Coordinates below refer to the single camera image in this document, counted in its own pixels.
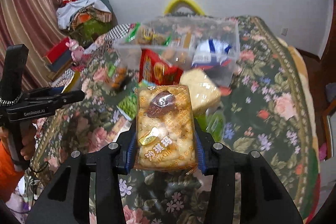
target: yellow handle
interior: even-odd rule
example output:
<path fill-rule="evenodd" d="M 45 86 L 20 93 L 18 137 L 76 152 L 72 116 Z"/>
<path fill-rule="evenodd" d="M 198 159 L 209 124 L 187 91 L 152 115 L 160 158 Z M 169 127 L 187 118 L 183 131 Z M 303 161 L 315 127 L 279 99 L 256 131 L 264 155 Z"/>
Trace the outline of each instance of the yellow handle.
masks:
<path fill-rule="evenodd" d="M 179 3 L 185 3 L 188 6 L 190 6 L 190 8 L 192 8 L 194 10 L 194 12 L 198 15 L 204 16 L 205 13 L 203 12 L 203 10 L 201 9 L 201 7 L 194 1 L 194 0 L 171 0 L 168 4 L 168 6 L 166 7 L 164 14 L 169 14 L 172 13 L 174 11 L 174 8 L 179 4 Z"/>

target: metal screw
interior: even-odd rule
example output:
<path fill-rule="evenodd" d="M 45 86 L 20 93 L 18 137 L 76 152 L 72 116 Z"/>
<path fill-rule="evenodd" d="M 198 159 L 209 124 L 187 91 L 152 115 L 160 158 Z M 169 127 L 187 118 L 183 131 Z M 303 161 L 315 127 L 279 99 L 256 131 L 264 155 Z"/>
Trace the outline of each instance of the metal screw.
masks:
<path fill-rule="evenodd" d="M 78 150 L 75 150 L 75 151 L 72 151 L 72 152 L 71 152 L 71 156 L 72 156 L 73 158 L 77 158 L 80 154 L 81 154 L 81 153 L 80 153 Z"/>
<path fill-rule="evenodd" d="M 217 150 L 220 150 L 223 148 L 223 145 L 221 143 L 214 143 L 213 144 L 213 148 L 214 149 L 217 149 Z"/>
<path fill-rule="evenodd" d="M 109 148 L 110 149 L 116 149 L 116 148 L 118 148 L 118 144 L 117 143 L 110 143 Z"/>
<path fill-rule="evenodd" d="M 260 153 L 256 150 L 253 150 L 251 152 L 251 156 L 254 157 L 254 158 L 259 158 L 260 157 Z"/>

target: sachima package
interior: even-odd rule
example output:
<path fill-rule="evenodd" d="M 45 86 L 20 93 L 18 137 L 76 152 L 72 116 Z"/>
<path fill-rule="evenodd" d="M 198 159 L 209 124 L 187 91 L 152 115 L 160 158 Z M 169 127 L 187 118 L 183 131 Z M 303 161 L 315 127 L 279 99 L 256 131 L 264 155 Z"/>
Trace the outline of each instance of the sachima package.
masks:
<path fill-rule="evenodd" d="M 134 167 L 170 171 L 197 166 L 194 118 L 188 86 L 137 90 L 137 145 Z"/>

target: pink curtain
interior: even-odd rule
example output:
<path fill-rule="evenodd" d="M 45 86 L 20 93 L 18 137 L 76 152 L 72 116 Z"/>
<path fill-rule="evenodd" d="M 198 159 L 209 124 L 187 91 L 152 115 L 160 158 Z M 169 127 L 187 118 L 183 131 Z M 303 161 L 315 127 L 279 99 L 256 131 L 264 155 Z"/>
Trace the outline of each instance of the pink curtain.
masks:
<path fill-rule="evenodd" d="M 29 49 L 22 80 L 25 90 L 48 86 L 43 56 L 64 35 L 58 29 L 56 9 L 62 0 L 0 0 L 0 71 L 6 49 L 25 44 Z"/>

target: floral bedspread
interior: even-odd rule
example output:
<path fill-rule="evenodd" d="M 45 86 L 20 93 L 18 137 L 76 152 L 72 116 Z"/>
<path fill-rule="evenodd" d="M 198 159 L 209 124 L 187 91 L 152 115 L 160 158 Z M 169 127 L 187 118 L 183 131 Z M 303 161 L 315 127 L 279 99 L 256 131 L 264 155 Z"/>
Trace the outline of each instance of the floral bedspread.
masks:
<path fill-rule="evenodd" d="M 318 162 L 312 147 L 313 132 L 295 63 L 285 46 L 258 17 L 242 16 L 239 21 L 240 59 L 230 88 L 221 88 L 226 124 L 222 143 L 230 149 L 248 153 L 260 151 L 286 187 L 303 219 L 313 207 L 313 193 L 318 179 Z M 192 26 L 171 26 L 165 18 L 154 25 L 182 34 L 204 32 Z M 82 73 L 82 102 L 60 109 L 44 123 L 40 143 L 33 160 L 39 169 L 47 160 L 50 165 L 38 174 L 46 184 L 73 150 L 94 152 L 115 141 L 130 122 L 116 105 L 134 88 L 138 72 L 129 71 L 129 83 L 119 93 L 103 84 L 107 62 L 117 64 L 113 38 L 103 35 Z M 203 223 L 211 190 L 211 176 L 198 170 L 163 173 L 131 170 L 119 176 L 120 193 L 127 223 L 192 224 Z M 91 177 L 90 220 L 95 223 L 95 177 Z M 236 174 L 234 223 L 240 214 L 240 174 Z"/>

